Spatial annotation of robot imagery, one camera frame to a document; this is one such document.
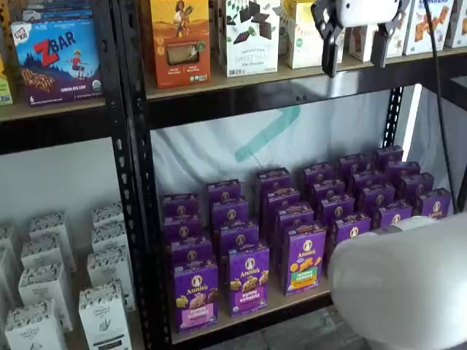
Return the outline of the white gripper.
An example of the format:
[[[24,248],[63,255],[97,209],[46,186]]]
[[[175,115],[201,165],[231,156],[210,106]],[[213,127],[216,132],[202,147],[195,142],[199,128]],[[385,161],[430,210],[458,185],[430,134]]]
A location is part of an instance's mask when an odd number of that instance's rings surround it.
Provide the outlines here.
[[[384,68],[387,58],[402,56],[408,26],[409,0],[319,0],[311,6],[318,33],[323,39],[322,69],[335,77],[339,46],[344,27],[377,24],[371,62]]]

